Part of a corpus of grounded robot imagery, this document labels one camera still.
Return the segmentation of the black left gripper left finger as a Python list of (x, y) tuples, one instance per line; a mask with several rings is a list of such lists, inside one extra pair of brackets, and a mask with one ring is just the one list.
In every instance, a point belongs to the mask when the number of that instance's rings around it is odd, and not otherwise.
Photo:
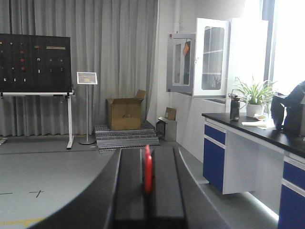
[(141, 150), (123, 149), (114, 202), (114, 229), (144, 228), (146, 215), (142, 182)]

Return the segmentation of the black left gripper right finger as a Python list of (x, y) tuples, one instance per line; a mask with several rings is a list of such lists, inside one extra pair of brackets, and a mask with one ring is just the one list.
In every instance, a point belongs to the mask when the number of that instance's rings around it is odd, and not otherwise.
[(163, 146), (152, 153), (151, 222), (153, 229), (185, 229), (186, 218), (173, 148)]

